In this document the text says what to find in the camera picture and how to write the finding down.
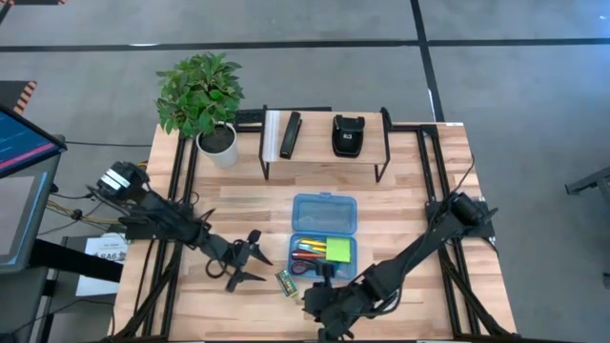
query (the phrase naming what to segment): white pot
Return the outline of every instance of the white pot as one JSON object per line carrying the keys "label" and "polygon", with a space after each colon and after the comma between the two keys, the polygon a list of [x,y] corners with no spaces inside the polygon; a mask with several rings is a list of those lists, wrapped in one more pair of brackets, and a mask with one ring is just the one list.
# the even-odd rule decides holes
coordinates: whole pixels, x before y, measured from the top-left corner
{"label": "white pot", "polygon": [[233,131],[234,140],[233,140],[232,145],[223,152],[210,153],[210,152],[207,152],[207,151],[204,151],[203,149],[201,149],[201,146],[199,145],[199,136],[201,135],[201,133],[194,140],[197,143],[197,147],[199,148],[199,150],[201,152],[203,152],[205,155],[207,155],[208,157],[210,157],[210,159],[212,159],[213,163],[218,168],[222,168],[222,169],[231,167],[232,165],[237,163],[237,160],[239,160],[239,153],[237,153],[237,132],[235,132],[233,125],[227,123],[227,127],[231,128],[231,131]]}

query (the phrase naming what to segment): green leaves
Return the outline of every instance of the green leaves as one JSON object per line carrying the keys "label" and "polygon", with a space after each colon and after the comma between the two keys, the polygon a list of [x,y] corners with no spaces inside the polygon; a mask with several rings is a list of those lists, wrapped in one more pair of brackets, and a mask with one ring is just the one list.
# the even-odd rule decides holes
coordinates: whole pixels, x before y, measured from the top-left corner
{"label": "green leaves", "polygon": [[243,99],[234,71],[241,66],[225,62],[225,54],[197,54],[158,71],[161,96],[154,102],[159,123],[167,132],[185,137],[211,134],[218,122],[231,122]]}

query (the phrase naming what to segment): plastic box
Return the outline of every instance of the plastic box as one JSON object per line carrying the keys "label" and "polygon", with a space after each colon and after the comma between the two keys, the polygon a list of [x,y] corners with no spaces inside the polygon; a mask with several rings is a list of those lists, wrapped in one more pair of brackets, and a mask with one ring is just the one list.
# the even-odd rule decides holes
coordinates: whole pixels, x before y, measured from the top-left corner
{"label": "plastic box", "polygon": [[328,192],[320,194],[299,194],[293,202],[293,230],[288,249],[288,272],[294,277],[322,279],[315,271],[293,274],[291,266],[295,262],[291,252],[297,249],[299,238],[313,238],[326,241],[327,237],[350,240],[350,263],[332,262],[336,265],[335,279],[352,280],[357,273],[357,204],[350,196],[335,196]]}

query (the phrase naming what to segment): sticky note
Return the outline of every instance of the sticky note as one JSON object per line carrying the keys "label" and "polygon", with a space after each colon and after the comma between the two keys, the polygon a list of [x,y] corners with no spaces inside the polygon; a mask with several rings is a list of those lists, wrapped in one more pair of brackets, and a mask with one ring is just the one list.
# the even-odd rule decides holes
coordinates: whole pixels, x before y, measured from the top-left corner
{"label": "sticky note", "polygon": [[327,238],[326,260],[348,263],[351,262],[350,240],[343,238]]}

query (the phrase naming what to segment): potted plant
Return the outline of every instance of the potted plant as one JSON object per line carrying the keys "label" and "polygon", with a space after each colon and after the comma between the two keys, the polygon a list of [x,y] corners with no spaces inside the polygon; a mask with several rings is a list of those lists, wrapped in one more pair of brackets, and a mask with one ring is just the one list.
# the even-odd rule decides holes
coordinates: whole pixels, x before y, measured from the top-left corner
{"label": "potted plant", "polygon": [[224,57],[224,53],[197,54],[171,71],[158,71],[163,88],[155,101],[161,127],[192,137],[218,168],[237,162],[237,134],[231,123],[244,98],[234,75],[241,66],[223,61]]}

